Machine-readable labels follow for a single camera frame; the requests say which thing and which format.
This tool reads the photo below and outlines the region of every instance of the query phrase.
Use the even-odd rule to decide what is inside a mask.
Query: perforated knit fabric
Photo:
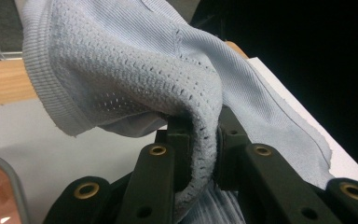
[[[163,0],[29,0],[23,56],[56,125],[138,137],[166,116],[194,124],[192,180],[175,195],[183,218],[211,179],[222,103],[253,142],[276,147],[300,175],[324,187],[331,151],[266,80],[216,37],[185,23]]]

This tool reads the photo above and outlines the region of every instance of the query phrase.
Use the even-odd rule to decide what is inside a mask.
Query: light blue cloth
[[[277,148],[306,181],[323,188],[332,177],[324,138],[240,55],[167,2],[30,0],[23,16],[27,72],[64,132],[99,126],[137,137],[167,115],[192,118],[192,180],[175,195],[175,221],[211,179],[222,104],[252,142]]]

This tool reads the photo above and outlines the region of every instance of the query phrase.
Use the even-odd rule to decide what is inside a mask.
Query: wooden strip
[[[0,62],[0,105],[36,97],[22,60]]]

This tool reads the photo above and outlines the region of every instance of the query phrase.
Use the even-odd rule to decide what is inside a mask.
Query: garment
[[[271,145],[310,183],[324,187],[331,150],[235,51],[187,25],[163,0],[30,0],[23,56],[56,125],[129,137],[166,116],[191,118],[192,180],[175,195],[181,220],[210,182],[216,127],[228,105],[251,141]]]

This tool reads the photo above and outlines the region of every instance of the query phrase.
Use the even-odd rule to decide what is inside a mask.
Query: gray knitted fabric
[[[185,23],[163,0],[29,0],[23,55],[34,88],[65,133],[94,127],[138,137],[189,117],[192,180],[175,195],[183,218],[211,179],[216,126],[230,106],[253,142],[276,147],[324,187],[331,151],[236,52]]]

